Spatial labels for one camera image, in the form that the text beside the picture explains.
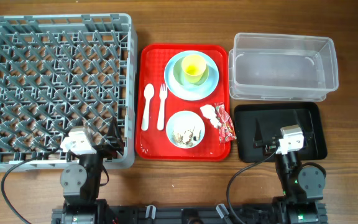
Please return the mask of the red snack wrapper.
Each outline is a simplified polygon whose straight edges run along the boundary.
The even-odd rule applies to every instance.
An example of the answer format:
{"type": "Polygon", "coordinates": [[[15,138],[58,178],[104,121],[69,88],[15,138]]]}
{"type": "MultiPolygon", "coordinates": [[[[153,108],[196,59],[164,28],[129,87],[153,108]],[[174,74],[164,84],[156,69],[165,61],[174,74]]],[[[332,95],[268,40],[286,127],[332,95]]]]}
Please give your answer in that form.
{"type": "Polygon", "coordinates": [[[215,103],[214,104],[217,119],[221,123],[218,128],[219,133],[219,142],[226,143],[233,140],[236,140],[236,134],[234,130],[234,125],[229,113],[225,109],[224,103],[215,103]]]}

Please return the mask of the white plastic spoon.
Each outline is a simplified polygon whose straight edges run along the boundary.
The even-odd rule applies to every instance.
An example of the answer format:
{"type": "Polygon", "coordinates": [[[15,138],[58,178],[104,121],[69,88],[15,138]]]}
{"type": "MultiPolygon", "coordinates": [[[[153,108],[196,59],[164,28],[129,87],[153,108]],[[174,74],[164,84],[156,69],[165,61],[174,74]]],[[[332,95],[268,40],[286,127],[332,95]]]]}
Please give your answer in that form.
{"type": "Polygon", "coordinates": [[[142,116],[141,130],[146,131],[149,128],[150,119],[150,101],[154,96],[154,87],[151,83],[147,84],[144,89],[145,107],[142,116]]]}

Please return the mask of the white napkin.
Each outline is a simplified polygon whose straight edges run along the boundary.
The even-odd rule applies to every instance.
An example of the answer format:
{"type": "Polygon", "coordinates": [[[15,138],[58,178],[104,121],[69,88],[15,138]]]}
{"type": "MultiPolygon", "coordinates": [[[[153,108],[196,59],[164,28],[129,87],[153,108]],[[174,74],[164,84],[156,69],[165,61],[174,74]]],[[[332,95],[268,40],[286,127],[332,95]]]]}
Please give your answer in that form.
{"type": "Polygon", "coordinates": [[[214,128],[218,129],[222,126],[219,122],[216,110],[212,105],[204,105],[200,108],[202,115],[210,121],[214,128]]]}

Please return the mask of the food scraps and rice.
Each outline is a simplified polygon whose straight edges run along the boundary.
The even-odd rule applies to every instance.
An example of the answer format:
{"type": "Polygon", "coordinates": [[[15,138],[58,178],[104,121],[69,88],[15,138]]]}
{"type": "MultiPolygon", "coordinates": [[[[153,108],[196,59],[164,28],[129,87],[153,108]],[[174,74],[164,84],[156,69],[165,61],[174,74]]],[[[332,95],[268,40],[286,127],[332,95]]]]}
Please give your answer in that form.
{"type": "Polygon", "coordinates": [[[201,139],[201,130],[195,126],[177,127],[172,131],[173,142],[180,147],[193,147],[201,139]]]}

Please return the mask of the light blue food bowl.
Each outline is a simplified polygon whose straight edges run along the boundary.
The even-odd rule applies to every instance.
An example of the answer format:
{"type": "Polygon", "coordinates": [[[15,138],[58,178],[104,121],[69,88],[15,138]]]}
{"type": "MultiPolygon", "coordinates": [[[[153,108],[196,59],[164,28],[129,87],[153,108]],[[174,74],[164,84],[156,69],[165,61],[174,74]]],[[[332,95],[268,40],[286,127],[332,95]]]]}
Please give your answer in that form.
{"type": "Polygon", "coordinates": [[[193,148],[193,147],[184,148],[184,147],[177,146],[172,140],[172,131],[174,129],[176,129],[177,127],[187,128],[190,126],[195,126],[197,128],[200,128],[200,130],[201,130],[201,139],[193,147],[197,146],[198,144],[201,143],[201,141],[204,138],[205,125],[204,125],[204,122],[201,119],[201,117],[192,111],[179,111],[169,118],[169,120],[167,121],[166,127],[165,127],[165,131],[166,131],[168,140],[174,146],[179,147],[181,149],[193,148]]]}

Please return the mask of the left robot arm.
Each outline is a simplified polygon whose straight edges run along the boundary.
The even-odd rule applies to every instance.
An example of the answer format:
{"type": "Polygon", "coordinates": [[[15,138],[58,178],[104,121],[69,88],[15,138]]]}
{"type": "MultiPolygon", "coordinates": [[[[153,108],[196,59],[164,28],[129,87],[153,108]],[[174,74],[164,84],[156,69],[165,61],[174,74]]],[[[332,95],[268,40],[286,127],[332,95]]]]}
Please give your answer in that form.
{"type": "Polygon", "coordinates": [[[63,139],[60,147],[78,158],[77,164],[64,169],[60,176],[65,198],[62,211],[52,212],[52,223],[118,223],[118,217],[105,199],[99,199],[101,174],[107,170],[105,158],[113,157],[124,149],[117,118],[113,117],[108,138],[96,145],[87,126],[75,126],[63,139]]]}

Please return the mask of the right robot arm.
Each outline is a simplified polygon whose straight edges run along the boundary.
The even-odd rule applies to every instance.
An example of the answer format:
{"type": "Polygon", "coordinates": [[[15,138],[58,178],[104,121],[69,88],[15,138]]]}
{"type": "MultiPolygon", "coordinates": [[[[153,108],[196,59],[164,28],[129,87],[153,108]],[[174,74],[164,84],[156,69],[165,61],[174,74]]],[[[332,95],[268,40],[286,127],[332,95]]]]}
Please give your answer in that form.
{"type": "Polygon", "coordinates": [[[314,162],[302,163],[298,151],[304,148],[305,137],[299,125],[282,127],[280,135],[264,140],[258,121],[255,122],[254,147],[275,157],[275,167],[283,189],[282,197],[274,197],[266,210],[259,206],[261,223],[327,223],[323,199],[325,169],[314,162]]]}

